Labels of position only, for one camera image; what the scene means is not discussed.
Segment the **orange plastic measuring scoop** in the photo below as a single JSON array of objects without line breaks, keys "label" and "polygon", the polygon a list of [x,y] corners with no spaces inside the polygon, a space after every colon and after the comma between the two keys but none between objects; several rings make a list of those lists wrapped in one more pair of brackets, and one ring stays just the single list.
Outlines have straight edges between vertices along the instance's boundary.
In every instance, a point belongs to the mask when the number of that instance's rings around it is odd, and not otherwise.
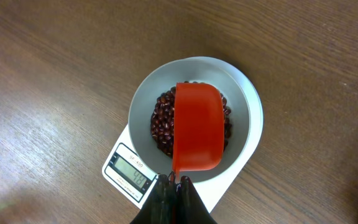
[{"label": "orange plastic measuring scoop", "polygon": [[205,83],[177,83],[172,180],[180,173],[214,169],[223,157],[224,115],[220,92]]}]

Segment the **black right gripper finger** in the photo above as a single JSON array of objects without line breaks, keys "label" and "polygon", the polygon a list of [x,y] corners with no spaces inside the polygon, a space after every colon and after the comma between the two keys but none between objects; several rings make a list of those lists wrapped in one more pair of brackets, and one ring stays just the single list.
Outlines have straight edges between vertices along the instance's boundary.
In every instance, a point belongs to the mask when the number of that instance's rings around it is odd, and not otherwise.
[{"label": "black right gripper finger", "polygon": [[160,174],[149,197],[131,224],[216,224],[191,179]]}]

